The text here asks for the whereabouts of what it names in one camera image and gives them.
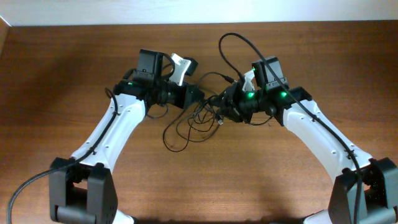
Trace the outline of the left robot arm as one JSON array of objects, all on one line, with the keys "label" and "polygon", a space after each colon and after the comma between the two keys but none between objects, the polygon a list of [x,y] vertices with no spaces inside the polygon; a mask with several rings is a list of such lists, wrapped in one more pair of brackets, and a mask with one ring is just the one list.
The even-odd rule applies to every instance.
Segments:
[{"label": "left robot arm", "polygon": [[58,223],[134,223],[118,208],[113,170],[133,130],[152,105],[183,110],[204,94],[184,82],[197,61],[142,49],[136,68],[107,92],[111,101],[89,138],[69,159],[56,158],[49,175],[50,218]]}]

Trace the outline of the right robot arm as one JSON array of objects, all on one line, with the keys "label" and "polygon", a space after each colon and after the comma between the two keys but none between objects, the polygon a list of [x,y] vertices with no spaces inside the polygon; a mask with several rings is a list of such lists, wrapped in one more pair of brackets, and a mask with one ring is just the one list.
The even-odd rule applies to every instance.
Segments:
[{"label": "right robot arm", "polygon": [[236,123],[250,123],[258,112],[275,118],[325,168],[333,182],[329,206],[301,223],[397,223],[397,166],[353,144],[302,87],[289,88],[277,57],[253,62],[243,80],[220,94],[217,105]]}]

